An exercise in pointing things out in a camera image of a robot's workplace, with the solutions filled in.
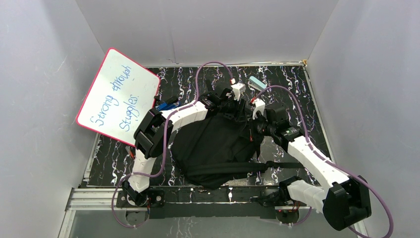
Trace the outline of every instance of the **whiteboard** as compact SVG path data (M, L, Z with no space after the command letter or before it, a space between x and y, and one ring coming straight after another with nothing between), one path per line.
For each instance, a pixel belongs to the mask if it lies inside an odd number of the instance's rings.
M160 79L109 49L76 117L80 126L134 146L134 132L155 102Z

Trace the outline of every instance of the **wall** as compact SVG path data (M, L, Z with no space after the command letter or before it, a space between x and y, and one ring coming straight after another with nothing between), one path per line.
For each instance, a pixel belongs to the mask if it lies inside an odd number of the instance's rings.
M419 237L420 2L340 0L308 65L338 164L363 175L390 206L396 238ZM366 219L382 237L375 198Z
M300 61L338 0L76 0L102 50L145 66Z
M95 136L74 120L103 57L75 1L0 1L1 237L57 237Z

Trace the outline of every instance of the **black bag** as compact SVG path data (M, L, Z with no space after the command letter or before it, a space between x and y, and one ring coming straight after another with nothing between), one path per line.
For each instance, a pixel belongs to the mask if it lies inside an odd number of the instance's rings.
M195 185L217 189L234 177L265 172L269 167L303 168L300 163L250 162L260 154L264 136L253 133L245 121L235 122L218 114L182 127L171 147L172 157L184 176Z

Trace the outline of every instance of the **robotic arm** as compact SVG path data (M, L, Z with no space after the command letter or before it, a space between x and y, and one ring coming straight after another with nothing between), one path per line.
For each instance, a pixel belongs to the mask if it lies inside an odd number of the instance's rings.
M281 199L301 201L322 212L329 224L342 230L371 215L368 189L347 174L320 160L309 147L299 128L290 126L284 108L265 108L264 101L253 100L252 107L241 99L245 85L218 86L214 91L202 94L196 103L174 114L167 127L167 139L171 133L189 123L204 120L217 113L230 113L237 120L246 110L252 125L252 133L271 136L283 150L296 158L319 181L320 186L307 184L298 177L280 183ZM173 111L159 112L151 109L134 134L136 160L134 172L150 174L157 156L163 153L163 133L166 118ZM149 187L149 177L133 175L123 184L130 196L140 194Z

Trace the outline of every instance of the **black marble table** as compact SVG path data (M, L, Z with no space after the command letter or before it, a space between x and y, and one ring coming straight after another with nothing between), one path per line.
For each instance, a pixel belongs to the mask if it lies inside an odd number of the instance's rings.
M316 114L312 95L307 84L303 66L232 66L230 67L237 81L246 83L250 76L254 76L267 85L282 85L291 90L299 100L300 107L304 114L309 135L314 145L325 155L329 156L325 137L322 133L318 115ZM191 102L195 96L195 74L197 67L167 67L149 68L160 79L159 96L162 100L177 95L182 104ZM228 82L229 76L223 67L205 67L199 77L199 91L204 93L205 79L211 81L213 87L218 82ZM244 93L246 99L251 99L257 91L247 86ZM302 122L297 115L296 107L287 92L274 89L266 92L262 99L266 104L274 102L282 103L287 108L289 119L293 125L300 125ZM128 155L125 144L100 136L92 169L87 183L82 186L112 187L119 179L131 173L134 161ZM274 144L270 137L266 137L261 146L261 155L253 160L261 163L266 161L295 162L296 160L285 154L284 151ZM159 171L162 157L157 158L152 174ZM254 185L276 185L278 182L291 176L300 176L306 182L317 184L315 178L304 169L268 169L265 173L249 174L248 178L232 180L227 183L229 186L254 186ZM158 178L150 179L151 186L189 186L191 185L180 173L180 170L173 165L172 160L167 158L165 170Z

